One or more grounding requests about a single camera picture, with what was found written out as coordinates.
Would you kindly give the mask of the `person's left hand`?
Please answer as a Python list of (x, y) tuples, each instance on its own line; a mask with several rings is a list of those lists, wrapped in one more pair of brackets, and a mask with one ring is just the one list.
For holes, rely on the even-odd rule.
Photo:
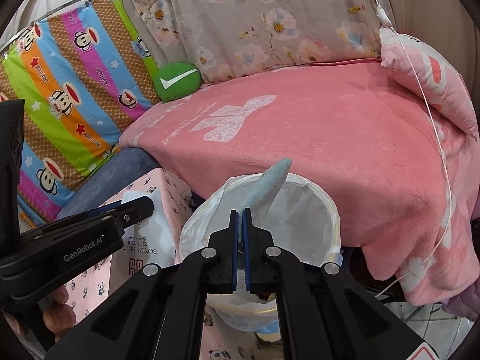
[(51, 296), (54, 302), (43, 312), (43, 322), (55, 334), (55, 342), (58, 342), (75, 326), (76, 315), (67, 304), (69, 295), (65, 285), (53, 291)]

